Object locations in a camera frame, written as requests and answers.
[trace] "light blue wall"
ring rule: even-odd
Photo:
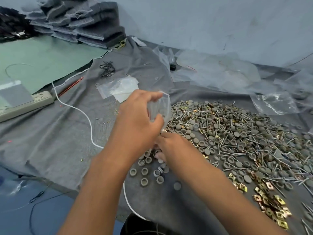
[[[313,53],[313,0],[112,0],[128,35],[286,67]],[[0,0],[19,9],[35,0]]]

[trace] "power strip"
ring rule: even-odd
[[[40,107],[50,105],[54,102],[52,95],[48,91],[43,91],[32,95],[34,101],[16,107],[0,107],[0,122],[9,120],[19,115],[25,114]]]

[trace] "pile of hardware parts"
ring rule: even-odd
[[[171,108],[173,116],[164,130],[188,139],[215,167],[221,164],[228,178],[243,193],[247,192],[244,183],[254,181],[258,193],[254,200],[267,216],[287,230],[285,219],[291,213],[274,190],[285,198],[283,190],[293,190],[292,183],[298,183],[313,196],[311,136],[298,132],[301,126],[279,124],[267,115],[251,113],[234,104],[223,104],[222,100],[177,102]],[[155,156],[157,152],[146,152],[139,166],[151,163],[150,154]],[[162,160],[159,163],[157,177],[162,177],[167,166]]]

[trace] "black cable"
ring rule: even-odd
[[[11,173],[14,174],[14,175],[17,175],[18,178],[22,178],[23,176],[26,176],[26,177],[34,177],[33,175],[24,175],[24,174],[16,173],[16,172],[10,170],[9,168],[6,168],[5,166],[2,166],[1,164],[0,164],[0,167],[2,167],[3,169],[5,169],[5,170],[8,171],[8,172],[11,172]]]
[[[32,235],[36,235],[35,232],[34,232],[34,230],[33,230],[33,225],[32,225],[32,216],[33,216],[33,211],[34,211],[35,206],[36,206],[37,204],[40,204],[40,203],[42,203],[42,202],[45,202],[45,201],[47,201],[47,200],[50,200],[50,199],[53,199],[53,198],[56,198],[56,197],[59,197],[59,196],[62,196],[62,195],[65,195],[65,194],[67,194],[67,193],[70,193],[70,191],[69,191],[69,192],[62,193],[62,194],[59,194],[59,195],[57,195],[57,196],[53,196],[53,197],[48,198],[48,199],[45,199],[45,200],[42,200],[42,201],[40,201],[40,202],[38,202],[38,203],[36,203],[36,204],[33,205],[32,210],[30,211],[30,215],[29,215],[29,231],[30,231],[30,233],[31,233]]]

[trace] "workbench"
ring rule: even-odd
[[[108,53],[101,59],[95,59],[88,71],[71,79],[68,84],[84,77],[80,84],[61,97],[65,103],[83,110],[88,115],[93,125],[94,142],[98,145],[105,145],[119,107],[113,96],[102,99],[95,87],[96,83],[109,81],[99,78],[101,70],[98,66],[103,61],[113,61],[116,72],[111,78],[125,77],[126,74],[136,77],[140,89],[162,89],[169,92],[171,104],[189,99],[198,102],[221,99],[225,104],[235,101],[236,106],[256,112],[248,95],[212,91],[190,85],[189,82],[173,83],[168,70],[158,61],[156,55],[154,56],[148,47],[138,47],[128,37],[124,48]],[[58,91],[68,87],[68,84],[60,87]],[[304,131],[308,131],[313,124],[313,116],[308,112],[271,118],[277,122],[301,125]],[[77,110],[61,107],[59,102],[1,123],[0,132],[0,162],[19,172],[48,178],[63,186],[60,188],[63,191],[79,190],[79,183],[88,170],[90,159],[100,151],[91,144],[90,127],[85,116]],[[154,162],[147,168],[151,172],[158,166],[159,164]],[[133,167],[139,171],[137,162]],[[156,183],[152,173],[149,173],[147,178],[150,180],[147,187],[140,186],[140,177],[130,178],[127,175],[125,180],[127,199],[141,216],[181,234],[227,234],[217,218],[187,185],[182,182],[182,189],[174,190],[173,184],[178,179],[171,171],[165,175],[162,185]],[[245,196],[259,206],[252,198],[255,194],[255,184],[251,183],[247,187]],[[305,234],[300,222],[303,211],[301,202],[310,205],[311,195],[303,186],[297,185],[294,185],[293,191],[284,191],[284,194],[287,197],[287,206],[293,214],[287,219],[289,233]],[[117,219],[124,220],[129,212],[121,191]]]

